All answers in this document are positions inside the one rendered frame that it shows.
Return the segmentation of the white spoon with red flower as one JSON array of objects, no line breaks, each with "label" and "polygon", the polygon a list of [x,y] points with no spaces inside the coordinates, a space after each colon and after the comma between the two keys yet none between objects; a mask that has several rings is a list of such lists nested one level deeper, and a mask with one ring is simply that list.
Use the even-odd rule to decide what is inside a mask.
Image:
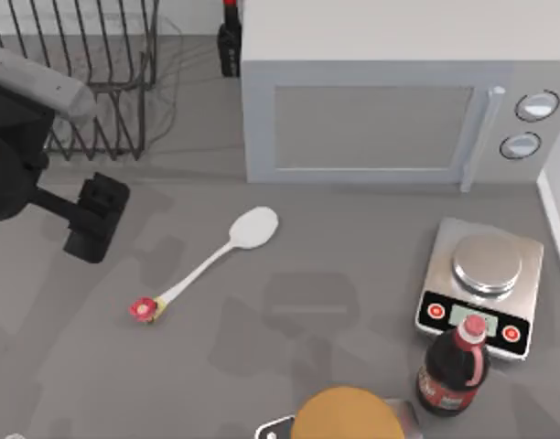
[{"label": "white spoon with red flower", "polygon": [[229,236],[218,250],[197,266],[183,280],[156,297],[140,297],[129,307],[135,321],[151,324],[167,307],[193,284],[216,261],[234,250],[249,251],[269,242],[279,227],[279,217],[274,210],[257,206],[244,212],[229,228]]}]

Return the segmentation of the dark bottle with red cap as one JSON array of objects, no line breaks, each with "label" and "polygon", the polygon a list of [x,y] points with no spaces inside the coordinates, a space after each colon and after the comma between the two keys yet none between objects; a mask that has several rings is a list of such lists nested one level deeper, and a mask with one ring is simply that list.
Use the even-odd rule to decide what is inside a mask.
[{"label": "dark bottle with red cap", "polygon": [[225,78],[241,76],[242,23],[238,0],[222,0],[223,21],[217,34],[221,74]]}]

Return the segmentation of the grey tray with white rim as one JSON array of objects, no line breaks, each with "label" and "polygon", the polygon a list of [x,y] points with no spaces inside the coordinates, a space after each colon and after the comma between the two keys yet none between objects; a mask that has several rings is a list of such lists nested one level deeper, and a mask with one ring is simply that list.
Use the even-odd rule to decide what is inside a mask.
[{"label": "grey tray with white rim", "polygon": [[[386,399],[385,402],[395,412],[405,439],[425,439],[412,403],[402,399]],[[253,439],[290,439],[295,418],[291,414],[263,423],[255,430]]]}]

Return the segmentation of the microwave door with window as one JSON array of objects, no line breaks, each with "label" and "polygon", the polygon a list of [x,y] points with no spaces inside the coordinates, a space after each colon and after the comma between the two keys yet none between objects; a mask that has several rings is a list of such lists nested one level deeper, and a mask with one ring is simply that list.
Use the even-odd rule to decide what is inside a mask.
[{"label": "microwave door with window", "polygon": [[456,184],[502,61],[242,64],[247,176],[258,183]]}]

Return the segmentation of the orange-brown round bread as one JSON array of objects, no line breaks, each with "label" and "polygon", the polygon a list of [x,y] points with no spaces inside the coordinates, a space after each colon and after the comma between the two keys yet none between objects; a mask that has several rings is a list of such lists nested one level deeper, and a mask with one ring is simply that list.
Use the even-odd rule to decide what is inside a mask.
[{"label": "orange-brown round bread", "polygon": [[365,389],[336,386],[303,403],[290,439],[404,439],[404,431],[385,400]]}]

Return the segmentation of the pale grey microwave oven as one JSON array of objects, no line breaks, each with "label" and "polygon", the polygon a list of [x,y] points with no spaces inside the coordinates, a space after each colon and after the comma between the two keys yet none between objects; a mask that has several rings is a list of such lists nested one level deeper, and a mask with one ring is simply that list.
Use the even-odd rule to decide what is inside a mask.
[{"label": "pale grey microwave oven", "polygon": [[[242,64],[256,61],[502,61],[513,66],[479,161],[477,184],[531,184],[560,134],[560,106],[536,123],[515,114],[526,94],[560,98],[560,0],[244,0]],[[501,142],[539,135],[523,160]]]}]

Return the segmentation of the dark red soda bottle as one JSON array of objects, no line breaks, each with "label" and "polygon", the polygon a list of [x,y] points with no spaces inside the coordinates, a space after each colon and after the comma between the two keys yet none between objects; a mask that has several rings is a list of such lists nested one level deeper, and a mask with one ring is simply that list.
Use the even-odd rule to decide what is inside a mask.
[{"label": "dark red soda bottle", "polygon": [[453,417],[473,402],[490,370],[483,317],[471,314],[435,338],[416,375],[416,395],[439,417]]}]

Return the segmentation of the silver kitchen scale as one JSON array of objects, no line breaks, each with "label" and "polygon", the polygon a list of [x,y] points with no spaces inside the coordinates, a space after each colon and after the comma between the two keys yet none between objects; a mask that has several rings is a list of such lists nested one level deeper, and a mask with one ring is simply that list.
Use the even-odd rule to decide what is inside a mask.
[{"label": "silver kitchen scale", "polygon": [[415,312],[433,337],[470,314],[486,321],[490,354],[526,360],[543,266],[542,243],[493,226],[441,220]]}]

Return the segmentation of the small round microwave knob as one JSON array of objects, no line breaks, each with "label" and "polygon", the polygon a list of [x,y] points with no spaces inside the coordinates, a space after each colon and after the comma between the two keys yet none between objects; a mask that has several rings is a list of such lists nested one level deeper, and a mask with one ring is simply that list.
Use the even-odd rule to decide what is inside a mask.
[{"label": "small round microwave knob", "polygon": [[541,146],[542,139],[539,135],[526,132],[505,138],[499,152],[508,160],[523,160],[535,155]]}]

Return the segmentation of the large round microwave knob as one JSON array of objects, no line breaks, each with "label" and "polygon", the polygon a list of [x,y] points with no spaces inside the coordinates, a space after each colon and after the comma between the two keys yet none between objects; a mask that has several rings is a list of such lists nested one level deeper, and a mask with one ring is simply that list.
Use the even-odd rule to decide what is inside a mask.
[{"label": "large round microwave knob", "polygon": [[556,112],[560,98],[553,91],[540,91],[526,94],[515,106],[516,116],[527,123],[540,122]]}]

